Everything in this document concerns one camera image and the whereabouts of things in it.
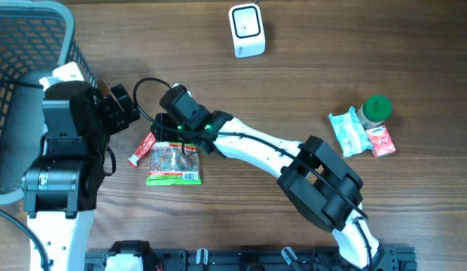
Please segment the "green lid jar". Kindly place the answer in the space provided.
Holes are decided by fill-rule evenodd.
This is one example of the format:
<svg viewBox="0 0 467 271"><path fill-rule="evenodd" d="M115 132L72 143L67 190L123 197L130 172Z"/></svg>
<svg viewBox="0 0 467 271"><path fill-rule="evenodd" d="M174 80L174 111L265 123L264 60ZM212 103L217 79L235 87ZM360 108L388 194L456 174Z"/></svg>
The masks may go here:
<svg viewBox="0 0 467 271"><path fill-rule="evenodd" d="M365 129L379 126L391 114L392 103L385 96L371 96L357 111L360 123Z"/></svg>

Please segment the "red candy bar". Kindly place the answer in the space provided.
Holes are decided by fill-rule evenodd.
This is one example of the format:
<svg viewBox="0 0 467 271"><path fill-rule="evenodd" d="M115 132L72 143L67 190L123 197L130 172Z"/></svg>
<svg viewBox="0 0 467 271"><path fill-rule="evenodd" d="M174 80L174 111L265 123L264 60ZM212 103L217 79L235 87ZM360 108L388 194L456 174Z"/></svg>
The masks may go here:
<svg viewBox="0 0 467 271"><path fill-rule="evenodd" d="M156 143L156 138L152 132L147 134L142 143L137 147L135 152L127 159L128 163L137 168L139 161L151 150Z"/></svg>

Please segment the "clear gummy candy bag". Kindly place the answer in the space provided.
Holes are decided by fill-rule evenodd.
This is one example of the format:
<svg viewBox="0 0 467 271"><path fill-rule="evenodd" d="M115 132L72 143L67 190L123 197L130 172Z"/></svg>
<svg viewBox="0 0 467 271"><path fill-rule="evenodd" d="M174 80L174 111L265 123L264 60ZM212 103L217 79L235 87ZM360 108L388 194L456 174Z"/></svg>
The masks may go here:
<svg viewBox="0 0 467 271"><path fill-rule="evenodd" d="M150 151L147 186L200 185L197 147L180 142L157 142Z"/></svg>

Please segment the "red Kleenex tissue pack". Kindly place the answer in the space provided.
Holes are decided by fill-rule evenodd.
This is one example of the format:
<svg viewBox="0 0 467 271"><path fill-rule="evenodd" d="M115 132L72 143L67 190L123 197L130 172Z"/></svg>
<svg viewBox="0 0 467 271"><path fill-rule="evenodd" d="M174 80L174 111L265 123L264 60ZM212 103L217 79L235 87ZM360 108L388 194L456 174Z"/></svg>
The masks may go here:
<svg viewBox="0 0 467 271"><path fill-rule="evenodd" d="M373 146L372 154L374 157L382 157L396 151L395 145L385 125L368 129L366 133Z"/></svg>

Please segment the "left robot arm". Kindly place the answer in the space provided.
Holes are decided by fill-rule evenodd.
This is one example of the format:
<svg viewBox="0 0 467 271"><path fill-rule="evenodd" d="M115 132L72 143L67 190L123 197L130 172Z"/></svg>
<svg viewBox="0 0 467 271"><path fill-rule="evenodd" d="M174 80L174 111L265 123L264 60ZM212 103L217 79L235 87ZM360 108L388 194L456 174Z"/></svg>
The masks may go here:
<svg viewBox="0 0 467 271"><path fill-rule="evenodd" d="M23 209L32 233L32 270L83 270L97 194L115 133L140 118L118 84L107 95L85 81L48 87L42 101L46 132L22 177Z"/></svg>

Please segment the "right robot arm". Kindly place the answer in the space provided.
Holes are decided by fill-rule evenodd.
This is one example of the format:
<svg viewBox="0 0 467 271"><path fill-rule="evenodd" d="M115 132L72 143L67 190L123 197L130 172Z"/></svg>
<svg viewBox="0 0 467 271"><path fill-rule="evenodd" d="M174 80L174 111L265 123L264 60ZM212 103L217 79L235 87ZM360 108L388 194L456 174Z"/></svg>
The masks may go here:
<svg viewBox="0 0 467 271"><path fill-rule="evenodd" d="M347 263L374 269L380 243L362 210L363 182L329 144L313 135L298 142L259 132L224 111L208 111L181 84L165 92L160 106L176 123L170 132L208 154L242 160L276 177L298 212L334 236Z"/></svg>

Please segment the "mint green wipes pack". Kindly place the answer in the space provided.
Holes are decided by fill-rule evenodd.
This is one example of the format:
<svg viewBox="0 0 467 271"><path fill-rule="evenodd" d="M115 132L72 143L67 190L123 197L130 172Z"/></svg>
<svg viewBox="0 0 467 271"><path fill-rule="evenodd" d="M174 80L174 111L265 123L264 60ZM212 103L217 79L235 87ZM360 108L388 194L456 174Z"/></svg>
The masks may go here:
<svg viewBox="0 0 467 271"><path fill-rule="evenodd" d="M353 106L345 114L329 114L328 119L333 126L344 157L351 157L373 148Z"/></svg>

